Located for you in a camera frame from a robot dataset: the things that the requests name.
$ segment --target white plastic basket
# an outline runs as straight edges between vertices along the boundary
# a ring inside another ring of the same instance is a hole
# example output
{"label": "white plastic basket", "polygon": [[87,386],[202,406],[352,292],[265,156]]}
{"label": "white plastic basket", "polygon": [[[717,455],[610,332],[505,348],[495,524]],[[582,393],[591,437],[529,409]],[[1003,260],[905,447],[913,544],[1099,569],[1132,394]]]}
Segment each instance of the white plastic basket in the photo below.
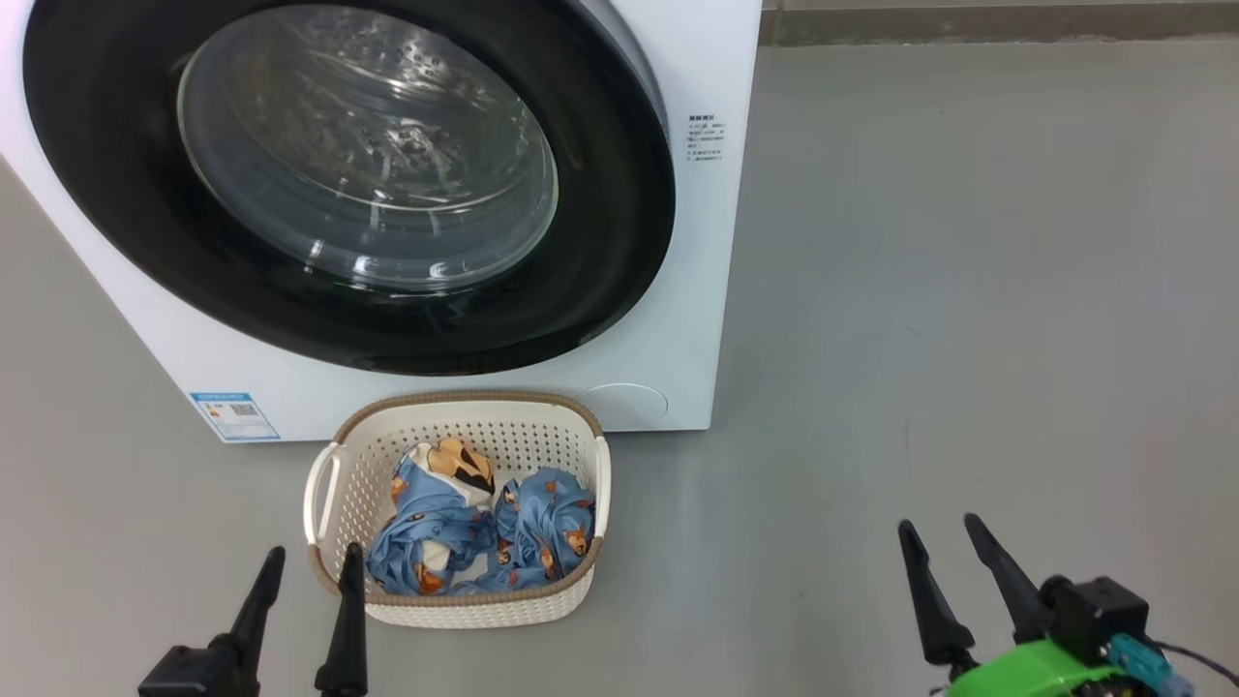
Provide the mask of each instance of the white plastic basket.
{"label": "white plastic basket", "polygon": [[[389,595],[366,577],[366,612],[405,626],[483,629],[553,621],[571,613],[593,582],[611,509],[611,453],[602,427],[581,405],[532,392],[452,392],[377,402],[341,427],[306,482],[310,567],[332,593],[349,542],[367,550],[395,513],[392,473],[418,443],[460,438],[489,458],[496,487],[539,467],[572,473],[597,498],[595,535],[581,566],[543,588],[472,597]],[[327,493],[318,516],[322,480]]]}

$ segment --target energy label sticker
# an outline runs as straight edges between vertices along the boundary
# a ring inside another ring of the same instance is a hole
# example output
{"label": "energy label sticker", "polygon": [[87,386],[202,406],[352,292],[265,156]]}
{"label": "energy label sticker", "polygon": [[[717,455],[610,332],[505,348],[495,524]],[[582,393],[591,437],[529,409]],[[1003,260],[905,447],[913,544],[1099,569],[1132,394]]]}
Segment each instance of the energy label sticker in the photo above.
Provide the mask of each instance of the energy label sticker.
{"label": "energy label sticker", "polygon": [[229,443],[280,439],[248,392],[191,392],[190,399],[219,438]]}

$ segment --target blue printed cloth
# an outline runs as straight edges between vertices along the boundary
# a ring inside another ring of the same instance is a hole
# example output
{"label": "blue printed cloth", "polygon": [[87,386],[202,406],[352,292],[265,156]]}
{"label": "blue printed cloth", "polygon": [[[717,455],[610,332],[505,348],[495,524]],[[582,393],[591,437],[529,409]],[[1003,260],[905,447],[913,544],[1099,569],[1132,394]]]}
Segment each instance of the blue printed cloth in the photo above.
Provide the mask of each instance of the blue printed cloth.
{"label": "blue printed cloth", "polygon": [[[467,569],[479,551],[496,547],[491,513],[467,508],[456,489],[419,468],[409,454],[396,465],[392,499],[395,517],[379,534],[366,560],[367,571],[388,593],[442,594],[456,572]],[[426,541],[450,550],[446,568],[437,568],[441,563],[424,563]]]}
{"label": "blue printed cloth", "polygon": [[498,542],[489,571],[451,595],[507,593],[554,583],[581,566],[593,540],[593,493],[571,474],[543,468],[504,485],[494,506]]}

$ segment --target white washing machine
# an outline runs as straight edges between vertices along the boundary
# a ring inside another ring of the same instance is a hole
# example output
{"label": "white washing machine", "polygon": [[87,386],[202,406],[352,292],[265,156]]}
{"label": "white washing machine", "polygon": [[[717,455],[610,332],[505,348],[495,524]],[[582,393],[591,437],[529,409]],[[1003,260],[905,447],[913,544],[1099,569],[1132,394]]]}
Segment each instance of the white washing machine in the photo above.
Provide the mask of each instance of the white washing machine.
{"label": "white washing machine", "polygon": [[225,442],[710,426],[760,0],[2,0],[0,152]]}

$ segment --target gray floor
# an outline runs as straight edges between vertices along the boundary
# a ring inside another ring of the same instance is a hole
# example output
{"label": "gray floor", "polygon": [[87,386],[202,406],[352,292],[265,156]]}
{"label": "gray floor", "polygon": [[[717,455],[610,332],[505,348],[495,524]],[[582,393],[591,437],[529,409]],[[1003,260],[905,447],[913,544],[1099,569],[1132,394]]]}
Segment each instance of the gray floor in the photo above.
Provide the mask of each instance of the gray floor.
{"label": "gray floor", "polygon": [[[1239,43],[763,52],[715,428],[615,438],[575,615],[370,623],[372,693],[924,695],[901,517],[978,655],[1010,641],[969,510],[1239,662],[1237,123]],[[286,545],[263,693],[310,693],[316,448],[221,446],[0,176],[6,691],[131,693]]]}

